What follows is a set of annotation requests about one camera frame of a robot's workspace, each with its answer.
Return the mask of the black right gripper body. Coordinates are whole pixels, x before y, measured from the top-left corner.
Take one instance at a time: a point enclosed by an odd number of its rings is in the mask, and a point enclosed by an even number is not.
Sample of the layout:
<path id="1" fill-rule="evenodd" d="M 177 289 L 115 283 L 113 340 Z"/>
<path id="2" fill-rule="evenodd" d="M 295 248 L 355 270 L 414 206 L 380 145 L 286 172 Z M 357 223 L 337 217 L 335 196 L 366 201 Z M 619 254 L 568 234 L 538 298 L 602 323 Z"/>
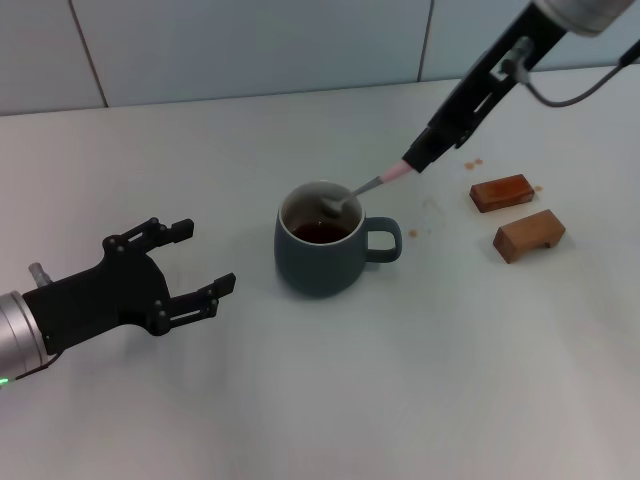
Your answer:
<path id="1" fill-rule="evenodd" d="M 527 37 L 532 43 L 531 52 L 523 62 L 524 67 L 531 70 L 565 34 L 563 28 L 549 20 L 537 6 L 530 3 L 474 64 L 463 83 L 474 89 L 510 90 L 516 85 L 516 81 L 509 76 L 498 80 L 492 75 L 492 70 L 514 48 L 517 41 Z"/>

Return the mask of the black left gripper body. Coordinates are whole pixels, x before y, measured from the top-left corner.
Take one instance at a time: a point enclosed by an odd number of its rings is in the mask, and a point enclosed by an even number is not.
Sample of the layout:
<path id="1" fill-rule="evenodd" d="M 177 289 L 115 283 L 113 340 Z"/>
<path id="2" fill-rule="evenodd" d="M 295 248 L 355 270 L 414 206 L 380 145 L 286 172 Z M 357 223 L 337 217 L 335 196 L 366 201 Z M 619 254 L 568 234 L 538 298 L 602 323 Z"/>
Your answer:
<path id="1" fill-rule="evenodd" d="M 23 295 L 46 351 L 60 353 L 122 325 L 147 329 L 169 300 L 164 275 L 146 254 L 106 254 L 96 266 Z"/>

